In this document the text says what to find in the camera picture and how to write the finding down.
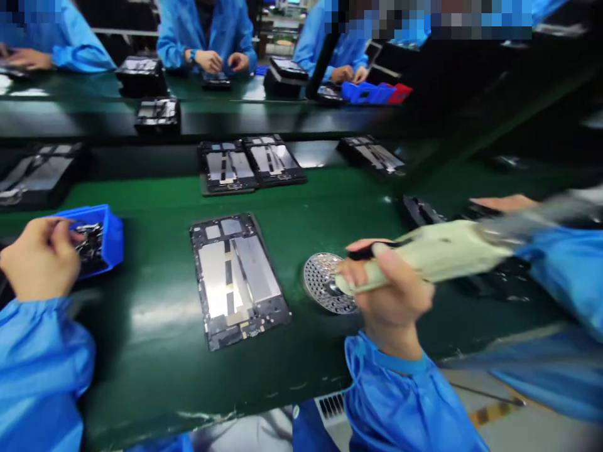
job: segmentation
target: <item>blue smock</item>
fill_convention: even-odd
[[[248,72],[256,71],[258,56],[251,44],[253,25],[244,0],[216,0],[209,43],[205,42],[194,0],[161,0],[159,5],[157,54],[166,69],[188,68],[184,52],[191,49],[215,51],[223,61],[222,70],[226,75],[235,74],[228,66],[228,58],[234,52],[247,55]],[[200,72],[201,68],[195,65],[192,70]]]
[[[531,25],[539,25],[547,17],[553,14],[561,6],[567,3],[568,0],[533,0],[531,2],[531,19],[526,15],[526,19],[531,20]],[[517,14],[520,15],[524,6],[523,3],[514,5]],[[492,26],[492,23],[503,23],[503,16],[500,12],[483,13],[482,25]],[[410,18],[402,20],[402,27],[394,30],[394,38],[389,42],[399,46],[415,45],[420,47],[425,43],[432,32],[431,13],[430,9],[410,11]]]
[[[489,450],[427,356],[408,362],[385,355],[360,332],[345,340],[345,357],[353,379],[344,396],[352,426],[350,452]],[[293,420],[293,450],[339,450],[322,427],[313,400],[300,405]]]
[[[584,327],[502,347],[480,359],[583,357],[603,353],[603,231],[555,228],[538,234],[518,255],[531,276]],[[576,363],[501,367],[492,372],[530,399],[566,416],[603,422],[603,369]]]
[[[325,8],[325,0],[319,0],[306,17],[306,23],[301,31],[300,39],[295,47],[293,61],[301,66],[310,76],[314,73],[316,62],[320,56],[322,45],[325,42],[327,30],[327,16],[330,11]],[[359,33],[344,33],[339,36],[339,41],[331,57],[331,61],[322,79],[326,83],[331,78],[333,69],[350,65],[354,72],[361,67],[366,67],[369,57],[364,53],[366,40]]]
[[[92,380],[95,348],[86,329],[68,318],[68,304],[67,298],[13,300],[0,311],[0,450],[80,448],[76,401]],[[346,339],[345,356],[354,379],[345,394],[352,452],[487,451],[456,393],[427,357],[389,357],[363,333]],[[312,406],[312,400],[302,404],[293,421],[294,449],[336,451]],[[192,446],[183,434],[132,451],[191,452]]]
[[[70,0],[20,2],[25,29],[0,13],[0,42],[11,48],[32,48],[52,56],[53,64],[73,72],[104,72],[115,63]]]

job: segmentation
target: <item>floor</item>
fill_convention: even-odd
[[[515,396],[486,372],[445,370],[443,373],[451,384],[470,387],[504,399],[513,399]],[[601,450],[603,426],[570,419],[530,401],[527,401],[525,407],[511,405],[509,413],[501,416],[497,412],[499,401],[463,389],[455,390],[472,419],[476,419],[477,411],[490,407],[489,421],[477,428],[491,452]],[[339,424],[328,431],[342,452],[349,452],[347,445],[352,433],[349,424]]]

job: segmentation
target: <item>screwdriver handle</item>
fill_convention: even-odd
[[[423,226],[396,241],[401,245],[393,252],[431,283],[487,272],[513,255],[511,248],[484,240],[479,225],[468,220]],[[335,276],[335,285],[353,296],[389,284],[375,259],[367,261],[364,270],[365,285],[351,288],[340,274]]]

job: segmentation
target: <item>metal plate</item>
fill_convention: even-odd
[[[196,223],[190,228],[190,238],[210,350],[291,321],[250,213]]]
[[[310,298],[335,314],[352,314],[358,308],[354,298],[348,295],[333,296],[325,290],[325,284],[333,280],[343,259],[331,253],[317,253],[303,266],[303,288]]]

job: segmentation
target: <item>workbench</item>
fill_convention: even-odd
[[[107,203],[125,229],[123,264],[78,283],[74,292],[83,303],[76,319],[97,344],[93,383],[79,404],[87,449],[123,448],[350,384],[344,338],[358,331],[361,317],[331,315],[309,299],[301,284],[303,264],[316,252],[342,255],[344,247],[359,238],[395,238],[406,229],[390,189],[349,166],[335,151],[336,144],[290,143],[307,169],[308,183],[250,195],[202,197],[194,147],[186,145],[172,149],[177,158],[171,164],[156,159],[155,165],[169,177],[155,177],[153,164],[124,174],[119,165],[99,161],[89,181],[73,187],[62,208]],[[111,153],[101,151],[95,154]],[[143,151],[157,153],[124,148],[121,155]],[[486,176],[470,190],[470,181],[479,174]],[[517,180],[506,188],[504,180],[466,163],[446,181],[458,187],[459,194],[442,183],[415,194],[450,214],[467,195],[502,195],[516,189]],[[257,217],[293,321],[209,352],[188,228],[199,220],[239,212]],[[27,220],[48,213],[52,212],[4,214],[0,230],[17,235]],[[421,319],[418,331],[423,348],[437,360],[478,352],[509,336],[561,328],[567,321],[544,293],[529,303],[513,304],[469,298],[445,283],[439,285],[433,311]]]
[[[204,91],[201,81],[166,75],[181,102],[182,132],[175,137],[139,137],[134,116],[139,100],[119,96],[113,73],[42,74],[28,89],[0,93],[0,139],[22,145],[31,141],[93,140],[103,144],[194,143],[207,136],[234,139],[278,133],[283,139],[338,139],[375,134],[398,136],[401,127],[416,136],[445,133],[424,124],[409,109],[392,106],[326,108],[314,101],[266,99],[262,77],[233,80],[230,92]],[[431,132],[425,134],[425,128]]]
[[[419,184],[418,176],[409,178],[413,183],[403,192],[422,197],[447,216],[470,196],[538,196],[572,178],[580,180],[588,170],[572,173],[557,166],[540,175],[529,171],[509,176],[463,160],[517,123],[516,111],[513,116],[484,116],[479,128],[464,122],[476,135],[469,141],[467,134],[448,138],[459,122],[423,122],[405,105],[329,109],[311,101],[233,98],[236,90],[207,93],[186,84],[176,88],[178,81],[170,80],[176,94],[178,89],[186,92],[181,98],[182,134],[138,137],[133,127],[138,102],[113,97],[113,74],[99,75],[101,84],[92,83],[90,76],[49,76],[46,85],[38,85],[41,91],[1,95],[3,152],[16,152],[8,148],[32,141],[86,140],[92,151],[90,173],[57,210],[107,203],[124,221],[124,262],[79,282],[74,292],[82,303],[75,318],[97,345],[94,379],[79,402],[84,449],[91,451],[125,448],[350,384],[344,338],[358,331],[361,317],[334,316],[310,300],[300,281],[302,267],[316,252],[343,255],[344,247],[357,239],[393,239],[405,233],[393,204],[393,193],[401,190],[350,166],[335,151],[337,141],[318,140],[367,133],[390,137],[393,148],[398,143],[405,154],[414,154],[408,157],[419,166],[421,156],[428,156],[423,170],[409,176],[446,163],[427,184]],[[245,90],[241,87],[239,93],[252,89]],[[520,119],[566,91],[520,97],[525,99],[522,112],[530,109]],[[511,109],[497,111],[507,114]],[[307,169],[308,183],[202,197],[197,143],[263,133],[280,133],[288,141]],[[443,139],[446,146],[440,146]],[[2,214],[1,235],[18,235],[29,219],[53,212]],[[188,228],[199,220],[240,212],[252,212],[258,220],[293,321],[209,352]],[[441,360],[479,352],[501,340],[548,334],[571,322],[543,291],[526,303],[505,303],[467,297],[443,283],[418,331],[427,354]]]

